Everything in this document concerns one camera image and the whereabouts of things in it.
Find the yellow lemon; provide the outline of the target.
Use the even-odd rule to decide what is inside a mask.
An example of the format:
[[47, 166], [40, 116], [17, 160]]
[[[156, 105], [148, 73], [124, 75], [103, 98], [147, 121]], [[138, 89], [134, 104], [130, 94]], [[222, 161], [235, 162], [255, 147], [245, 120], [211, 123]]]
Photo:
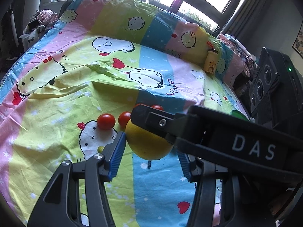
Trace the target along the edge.
[[164, 138], [136, 126], [131, 120], [126, 125], [125, 134], [131, 150], [145, 160], [162, 159], [173, 148]]

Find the small cherry tomato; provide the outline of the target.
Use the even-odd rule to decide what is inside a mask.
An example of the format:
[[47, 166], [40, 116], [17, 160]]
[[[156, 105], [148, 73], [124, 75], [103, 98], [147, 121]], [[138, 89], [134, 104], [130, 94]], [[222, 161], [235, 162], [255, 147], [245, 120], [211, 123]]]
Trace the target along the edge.
[[110, 130], [116, 124], [116, 119], [109, 113], [101, 114], [97, 119], [97, 125], [100, 130]]

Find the small green olive fruit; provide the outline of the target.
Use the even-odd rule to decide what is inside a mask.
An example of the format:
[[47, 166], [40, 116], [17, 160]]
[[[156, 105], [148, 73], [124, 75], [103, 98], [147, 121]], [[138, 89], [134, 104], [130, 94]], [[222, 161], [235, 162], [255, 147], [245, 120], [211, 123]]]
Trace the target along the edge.
[[98, 153], [102, 153], [103, 150], [104, 150], [104, 147], [103, 147], [103, 146], [99, 146], [98, 149], [97, 149]]

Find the green plastic bowl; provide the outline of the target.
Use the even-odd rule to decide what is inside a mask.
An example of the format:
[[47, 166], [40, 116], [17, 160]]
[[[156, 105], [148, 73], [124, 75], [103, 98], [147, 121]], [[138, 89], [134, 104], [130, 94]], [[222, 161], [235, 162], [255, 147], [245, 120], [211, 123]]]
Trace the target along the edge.
[[237, 117], [239, 119], [242, 119], [242, 120], [248, 120], [248, 118], [238, 110], [232, 110], [230, 112], [230, 115], [233, 116], [233, 117]]

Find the small dark stem piece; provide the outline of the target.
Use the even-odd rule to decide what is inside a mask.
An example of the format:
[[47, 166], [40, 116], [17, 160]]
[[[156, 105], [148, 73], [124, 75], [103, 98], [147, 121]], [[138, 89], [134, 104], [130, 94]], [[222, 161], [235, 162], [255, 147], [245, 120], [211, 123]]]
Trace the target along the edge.
[[151, 160], [148, 161], [148, 163], [147, 163], [147, 168], [148, 168], [148, 169], [151, 168]]

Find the yellow cartoon bottle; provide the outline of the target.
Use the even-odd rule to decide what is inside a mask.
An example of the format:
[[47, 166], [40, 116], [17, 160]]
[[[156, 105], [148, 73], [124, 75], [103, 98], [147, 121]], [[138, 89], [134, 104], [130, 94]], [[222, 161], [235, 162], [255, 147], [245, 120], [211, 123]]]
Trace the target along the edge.
[[216, 49], [208, 49], [208, 54], [204, 63], [203, 70], [208, 73], [215, 74], [218, 64], [218, 51]]

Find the pink crumpled cloth right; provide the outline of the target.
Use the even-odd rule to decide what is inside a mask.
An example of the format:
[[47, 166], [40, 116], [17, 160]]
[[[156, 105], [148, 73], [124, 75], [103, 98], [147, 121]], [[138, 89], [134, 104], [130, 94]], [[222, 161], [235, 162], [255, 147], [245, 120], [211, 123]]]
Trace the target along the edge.
[[234, 35], [220, 33], [218, 38], [235, 54], [242, 58], [242, 60], [244, 60], [244, 74], [247, 77], [252, 77], [257, 68], [256, 61], [252, 54], [247, 51], [245, 46], [239, 42]]

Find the colourful cartoon bed sheet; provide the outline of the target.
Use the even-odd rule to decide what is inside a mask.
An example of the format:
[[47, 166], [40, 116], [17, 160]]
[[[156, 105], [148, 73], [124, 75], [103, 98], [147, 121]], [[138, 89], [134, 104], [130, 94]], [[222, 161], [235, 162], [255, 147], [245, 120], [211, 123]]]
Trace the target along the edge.
[[[218, 51], [215, 74], [203, 70]], [[120, 131], [97, 127], [138, 103], [170, 113], [243, 112], [243, 61], [201, 26], [139, 0], [74, 0], [1, 86], [1, 193], [22, 223], [64, 160], [85, 161]]]

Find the pink cloth bundle left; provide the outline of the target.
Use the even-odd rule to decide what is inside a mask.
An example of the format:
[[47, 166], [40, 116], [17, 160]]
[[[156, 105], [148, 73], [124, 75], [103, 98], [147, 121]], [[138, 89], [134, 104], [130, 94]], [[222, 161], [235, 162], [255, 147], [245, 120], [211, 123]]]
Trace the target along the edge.
[[39, 26], [52, 26], [58, 20], [58, 18], [59, 14], [50, 9], [38, 11], [30, 19], [27, 25], [27, 30], [31, 32]]

